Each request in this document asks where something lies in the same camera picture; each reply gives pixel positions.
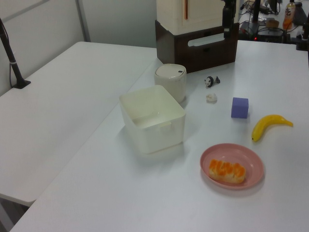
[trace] panda figurine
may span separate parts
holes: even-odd
[[[205,80],[206,88],[212,87],[214,83],[220,83],[220,80],[218,77],[214,80],[212,76],[209,76]]]

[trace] cream colored cabinet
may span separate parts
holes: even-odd
[[[157,21],[173,35],[222,25],[221,0],[156,0]],[[236,4],[238,18],[239,0]]]

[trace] white wall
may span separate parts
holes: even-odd
[[[80,0],[90,40],[155,47],[156,0]]]
[[[49,0],[4,26],[25,79],[76,42],[84,41],[75,0]],[[0,96],[9,89],[9,60],[0,43]]]

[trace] gray floor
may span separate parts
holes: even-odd
[[[9,232],[29,207],[0,198],[0,232]]]

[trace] white lid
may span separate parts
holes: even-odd
[[[159,67],[155,74],[165,78],[178,78],[185,73],[186,69],[184,66],[179,64],[164,64]]]

